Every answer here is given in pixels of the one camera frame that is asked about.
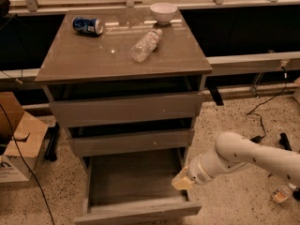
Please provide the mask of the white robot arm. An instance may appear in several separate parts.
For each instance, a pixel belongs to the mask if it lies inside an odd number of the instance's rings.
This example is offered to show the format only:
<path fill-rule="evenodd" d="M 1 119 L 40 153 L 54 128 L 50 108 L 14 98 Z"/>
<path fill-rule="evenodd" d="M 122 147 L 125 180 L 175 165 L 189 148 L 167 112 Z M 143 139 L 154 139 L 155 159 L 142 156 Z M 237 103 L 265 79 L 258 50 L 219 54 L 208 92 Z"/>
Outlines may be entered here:
<path fill-rule="evenodd" d="M 253 164 L 300 187 L 300 154 L 261 145 L 234 132 L 221 133 L 214 147 L 196 156 L 172 180 L 176 190 L 205 185 L 216 176 Z"/>

